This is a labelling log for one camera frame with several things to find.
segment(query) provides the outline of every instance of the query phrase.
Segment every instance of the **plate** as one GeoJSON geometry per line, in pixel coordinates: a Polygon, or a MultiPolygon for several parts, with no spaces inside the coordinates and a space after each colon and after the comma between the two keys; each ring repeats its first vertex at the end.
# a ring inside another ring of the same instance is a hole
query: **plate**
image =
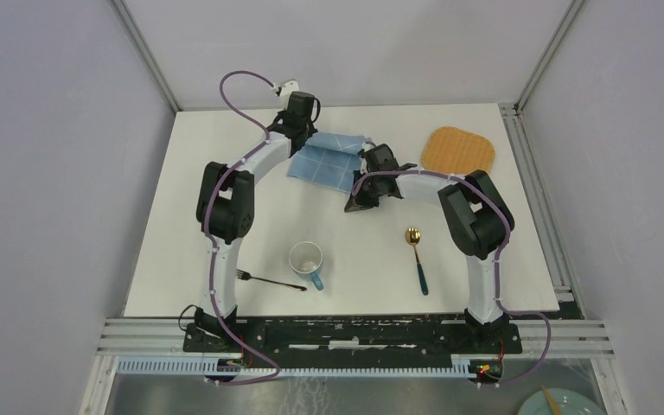
{"type": "MultiPolygon", "coordinates": [[[[548,388],[562,415],[605,415],[590,399],[568,389],[548,388]]],[[[553,415],[543,391],[538,391],[520,407],[518,415],[553,415]]]]}

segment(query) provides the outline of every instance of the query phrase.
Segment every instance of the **white wall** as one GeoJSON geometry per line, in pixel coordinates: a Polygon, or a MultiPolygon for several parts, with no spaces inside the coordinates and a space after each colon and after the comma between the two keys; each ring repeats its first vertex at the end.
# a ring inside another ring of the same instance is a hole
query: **white wall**
{"type": "Polygon", "coordinates": [[[664,413],[664,2],[588,2],[526,123],[631,413],[664,413]]]}
{"type": "MultiPolygon", "coordinates": [[[[569,0],[127,0],[184,109],[224,107],[235,69],[323,105],[514,101],[569,0]]],[[[243,87],[233,101],[274,106],[243,87]]]]}
{"type": "Polygon", "coordinates": [[[0,414],[77,411],[172,119],[107,1],[0,1],[0,414]]]}

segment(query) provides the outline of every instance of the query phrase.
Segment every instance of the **blue napkin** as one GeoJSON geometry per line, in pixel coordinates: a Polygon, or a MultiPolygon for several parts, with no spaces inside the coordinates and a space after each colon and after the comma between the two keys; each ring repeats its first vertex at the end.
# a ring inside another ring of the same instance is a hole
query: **blue napkin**
{"type": "Polygon", "coordinates": [[[353,171],[361,164],[357,153],[365,142],[363,136],[319,131],[294,155],[286,175],[350,193],[353,171]]]}

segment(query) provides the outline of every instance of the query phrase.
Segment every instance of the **white table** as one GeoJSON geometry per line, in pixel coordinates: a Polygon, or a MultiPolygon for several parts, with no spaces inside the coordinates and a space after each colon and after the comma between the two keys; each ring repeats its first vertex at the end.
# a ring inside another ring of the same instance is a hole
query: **white table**
{"type": "MultiPolygon", "coordinates": [[[[276,110],[251,116],[269,124],[276,110]]],[[[320,131],[363,134],[389,144],[399,163],[419,163],[430,134],[451,125],[487,137],[495,146],[491,176],[515,218],[503,253],[502,297],[511,310],[557,310],[552,280],[533,224],[498,106],[402,105],[323,108],[320,131]]],[[[202,171],[225,163],[261,138],[262,131],[230,111],[180,112],[151,208],[125,316],[177,316],[199,303],[205,273],[204,235],[195,219],[202,171]]],[[[298,292],[257,281],[237,281],[240,316],[373,315],[463,312],[465,258],[451,240],[442,209],[420,201],[383,199],[366,212],[345,214],[343,193],[286,177],[289,161],[256,187],[255,221],[240,249],[238,267],[293,284],[298,292]],[[404,231],[417,227],[429,284],[421,294],[413,250],[404,231]],[[293,274],[292,246],[316,242],[324,252],[317,291],[293,274]]]]}

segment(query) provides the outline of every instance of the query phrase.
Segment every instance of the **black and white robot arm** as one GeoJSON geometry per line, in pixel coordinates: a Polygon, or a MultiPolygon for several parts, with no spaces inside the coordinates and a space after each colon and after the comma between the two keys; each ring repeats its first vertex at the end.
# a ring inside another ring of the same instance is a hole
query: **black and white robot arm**
{"type": "MultiPolygon", "coordinates": [[[[204,285],[201,308],[195,312],[195,324],[220,337],[224,333],[216,324],[217,318],[230,324],[235,319],[235,274],[240,245],[253,222],[254,186],[277,164],[299,151],[316,132],[312,113],[318,101],[313,95],[296,91],[284,102],[285,108],[268,128],[268,138],[264,136],[264,141],[254,147],[257,150],[242,159],[239,167],[222,183],[220,190],[232,190],[232,193],[217,196],[208,224],[205,220],[210,196],[228,166],[238,160],[208,164],[202,179],[196,219],[201,223],[203,232],[208,229],[214,239],[206,237],[207,266],[211,267],[214,263],[214,283],[212,288],[208,281],[204,285]],[[212,305],[213,298],[217,312],[212,305]]],[[[495,301],[495,279],[492,275],[495,249],[505,238],[503,221],[468,186],[453,183],[451,176],[428,172],[414,164],[399,166],[387,145],[371,147],[366,144],[361,151],[361,171],[354,173],[355,187],[345,211],[377,207],[383,196],[441,205],[452,239],[467,256],[469,302],[465,317],[468,322],[482,327],[495,326],[503,321],[502,311],[495,301]],[[473,205],[477,204],[481,207],[475,211],[473,205]]],[[[490,199],[505,214],[510,229],[513,229],[513,217],[485,172],[476,171],[462,180],[490,199]]]]}

